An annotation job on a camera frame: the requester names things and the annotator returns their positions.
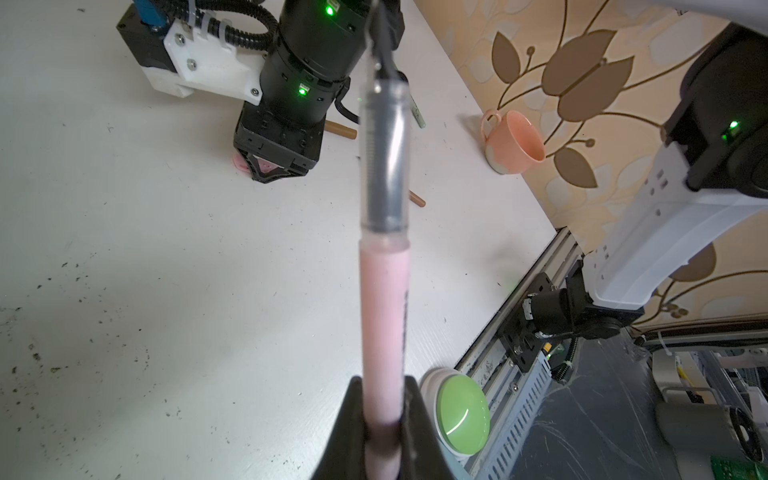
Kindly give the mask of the pink pen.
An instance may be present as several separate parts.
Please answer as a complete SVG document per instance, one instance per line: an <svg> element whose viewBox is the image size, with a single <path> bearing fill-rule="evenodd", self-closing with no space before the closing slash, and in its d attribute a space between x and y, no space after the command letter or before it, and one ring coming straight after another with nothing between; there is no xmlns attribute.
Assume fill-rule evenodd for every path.
<svg viewBox="0 0 768 480"><path fill-rule="evenodd" d="M387 9L369 17L369 76L361 111L360 305L365 471L400 472L404 356L409 291L410 91L394 62Z"/></svg>

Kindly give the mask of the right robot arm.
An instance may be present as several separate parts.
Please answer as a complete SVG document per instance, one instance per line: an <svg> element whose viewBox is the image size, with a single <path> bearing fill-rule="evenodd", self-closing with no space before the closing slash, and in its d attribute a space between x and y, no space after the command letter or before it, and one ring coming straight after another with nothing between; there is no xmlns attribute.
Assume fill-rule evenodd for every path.
<svg viewBox="0 0 768 480"><path fill-rule="evenodd" d="M560 338L607 338L644 321L655 286L671 280L719 235L767 206L767 5L686 1L681 19L646 47L623 1L428 1L432 28L465 62L459 72L485 114L467 145L444 134L427 145L408 135L414 93L455 107L440 60L410 45L424 79L394 63L404 20L397 1L289 1L269 31L264 100L246 107L253 131L285 121L295 151L260 140L243 152L257 180L305 173L315 162L329 106L341 106L363 52L370 93L352 119L363 161L360 269L362 365L368 389L403 382L407 309L409 187L436 188L429 220L444 234L421 248L443 280L469 256L497 265L510 232L535 224L513 193L536 195L553 220L577 227L582 210L556 193L601 188L594 161L645 153L630 181L634 200L587 252L565 289L527 301L509 341L517 350ZM469 63L479 61L473 73ZM454 251L447 235L466 241Z"/></svg>

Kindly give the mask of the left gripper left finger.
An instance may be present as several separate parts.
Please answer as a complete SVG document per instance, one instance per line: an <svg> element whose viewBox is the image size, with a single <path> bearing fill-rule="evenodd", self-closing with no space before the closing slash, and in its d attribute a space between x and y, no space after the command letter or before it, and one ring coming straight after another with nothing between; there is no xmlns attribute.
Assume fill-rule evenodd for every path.
<svg viewBox="0 0 768 480"><path fill-rule="evenodd" d="M348 384L326 448L311 479L366 479L365 441L363 382L361 377L354 376Z"/></svg>

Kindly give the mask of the green pen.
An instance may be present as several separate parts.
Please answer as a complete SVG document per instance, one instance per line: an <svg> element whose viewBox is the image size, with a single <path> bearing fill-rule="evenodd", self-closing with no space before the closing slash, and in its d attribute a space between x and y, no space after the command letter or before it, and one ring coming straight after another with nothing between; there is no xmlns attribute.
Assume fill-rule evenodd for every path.
<svg viewBox="0 0 768 480"><path fill-rule="evenodd" d="M413 118L416 121L418 127L420 129L425 129L426 128L426 122L425 122L424 117L422 116L421 111L420 111L420 109L419 109L419 107L418 107L418 105L417 105L417 103L415 102L414 99L410 100L410 109L411 109L411 113L412 113Z"/></svg>

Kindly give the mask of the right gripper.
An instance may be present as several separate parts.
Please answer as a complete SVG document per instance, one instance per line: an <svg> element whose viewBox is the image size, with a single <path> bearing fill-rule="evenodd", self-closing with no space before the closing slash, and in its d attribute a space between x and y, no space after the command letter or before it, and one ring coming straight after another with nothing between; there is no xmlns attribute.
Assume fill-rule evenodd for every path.
<svg viewBox="0 0 768 480"><path fill-rule="evenodd" d="M404 33L398 1L288 1L259 74L258 104L242 107L233 144L251 178L302 177L319 161L327 112L364 124L375 147L405 138L405 79L392 62ZM359 115L343 100L371 47Z"/></svg>

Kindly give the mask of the pink pen cap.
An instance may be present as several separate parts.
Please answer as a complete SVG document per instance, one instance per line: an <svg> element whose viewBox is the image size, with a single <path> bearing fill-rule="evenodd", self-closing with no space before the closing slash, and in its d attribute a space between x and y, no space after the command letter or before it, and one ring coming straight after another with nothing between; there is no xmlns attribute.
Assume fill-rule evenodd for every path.
<svg viewBox="0 0 768 480"><path fill-rule="evenodd" d="M233 164L234 164L235 168L238 171L243 172L246 175L251 176L251 169L250 169L250 166L249 166L248 162L243 158L243 156L238 151L235 151L233 153L232 161L233 161Z"/></svg>

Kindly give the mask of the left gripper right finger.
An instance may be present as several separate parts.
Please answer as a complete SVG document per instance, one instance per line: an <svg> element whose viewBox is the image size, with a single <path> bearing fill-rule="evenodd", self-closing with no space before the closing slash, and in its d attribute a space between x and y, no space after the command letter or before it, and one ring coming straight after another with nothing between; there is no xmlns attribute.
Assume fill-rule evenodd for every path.
<svg viewBox="0 0 768 480"><path fill-rule="evenodd" d="M398 478L452 479L421 396L418 383L405 377L404 410L400 422L401 460Z"/></svg>

